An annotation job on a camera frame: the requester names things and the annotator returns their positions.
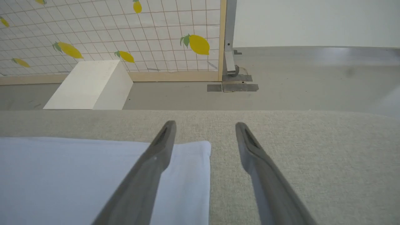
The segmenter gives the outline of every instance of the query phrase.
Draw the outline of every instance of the light blue cloth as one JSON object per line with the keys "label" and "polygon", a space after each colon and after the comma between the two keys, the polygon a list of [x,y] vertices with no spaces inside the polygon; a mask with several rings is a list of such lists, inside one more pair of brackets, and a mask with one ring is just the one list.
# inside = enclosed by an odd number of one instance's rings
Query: light blue cloth
{"label": "light blue cloth", "polygon": [[[0,224],[91,224],[148,143],[0,138]],[[208,141],[175,145],[152,225],[206,225]]]}

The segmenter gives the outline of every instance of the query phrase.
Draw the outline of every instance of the wooden panel border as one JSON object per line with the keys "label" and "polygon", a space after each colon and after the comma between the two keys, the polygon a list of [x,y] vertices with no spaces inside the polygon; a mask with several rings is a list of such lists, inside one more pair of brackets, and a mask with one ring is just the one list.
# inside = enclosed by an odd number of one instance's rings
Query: wooden panel border
{"label": "wooden panel border", "polygon": [[224,49],[225,49],[225,22],[226,22],[226,0],[221,0],[221,18],[220,18],[220,52],[218,65],[218,81],[222,81],[222,71],[224,67]]}
{"label": "wooden panel border", "polygon": [[[165,82],[165,81],[218,81],[217,71],[190,72],[128,72],[133,82]],[[34,76],[3,76],[0,85],[16,84],[58,84],[67,77],[63,75],[41,74]]]}

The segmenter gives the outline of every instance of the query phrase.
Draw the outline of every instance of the white box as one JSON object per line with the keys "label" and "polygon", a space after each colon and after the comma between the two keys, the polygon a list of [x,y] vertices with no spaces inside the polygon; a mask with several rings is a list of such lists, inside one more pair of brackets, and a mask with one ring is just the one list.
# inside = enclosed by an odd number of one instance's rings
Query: white box
{"label": "white box", "polygon": [[132,85],[120,60],[82,61],[43,109],[122,109]]}

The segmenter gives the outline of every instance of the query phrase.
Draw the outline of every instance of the yellow lemon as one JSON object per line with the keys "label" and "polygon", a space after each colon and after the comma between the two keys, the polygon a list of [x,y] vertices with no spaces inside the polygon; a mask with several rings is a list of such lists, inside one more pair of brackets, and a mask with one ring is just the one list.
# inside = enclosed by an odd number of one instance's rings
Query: yellow lemon
{"label": "yellow lemon", "polygon": [[139,0],[133,0],[133,10],[135,10],[135,13],[142,12],[142,5],[140,4]]}
{"label": "yellow lemon", "polygon": [[114,52],[114,55],[123,58],[127,62],[133,62],[135,63],[135,60],[133,59],[133,56],[127,52],[124,51],[116,51]]}
{"label": "yellow lemon", "polygon": [[14,63],[16,63],[16,64],[21,65],[21,66],[30,67],[30,65],[29,65],[28,63],[26,63],[25,61],[23,61],[23,60],[20,59],[20,58],[13,58],[12,61],[13,61]]}
{"label": "yellow lemon", "polygon": [[41,5],[45,5],[47,3],[46,0],[35,0],[35,2],[37,2]]}
{"label": "yellow lemon", "polygon": [[1,20],[1,22],[4,24],[4,26],[10,27],[10,25],[8,24],[8,22],[7,22],[4,18],[2,18],[1,16],[0,16],[0,20]]}
{"label": "yellow lemon", "polygon": [[210,44],[203,37],[188,34],[185,37],[180,38],[180,45],[182,45],[182,41],[183,44],[186,45],[186,47],[188,47],[188,45],[190,44],[192,50],[199,55],[210,54]]}
{"label": "yellow lemon", "polygon": [[53,48],[57,49],[59,52],[64,52],[73,58],[83,58],[82,54],[70,44],[64,42],[56,42],[53,44]]}

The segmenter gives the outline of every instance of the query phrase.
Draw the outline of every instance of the floor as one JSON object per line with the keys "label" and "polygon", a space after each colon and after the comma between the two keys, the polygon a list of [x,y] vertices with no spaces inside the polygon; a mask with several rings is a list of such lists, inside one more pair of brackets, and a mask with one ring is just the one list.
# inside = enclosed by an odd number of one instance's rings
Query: floor
{"label": "floor", "polygon": [[[257,92],[207,92],[216,82],[134,83],[124,109],[340,110],[400,118],[400,52],[380,48],[238,48]],[[0,110],[42,109],[59,84],[0,86]]]}

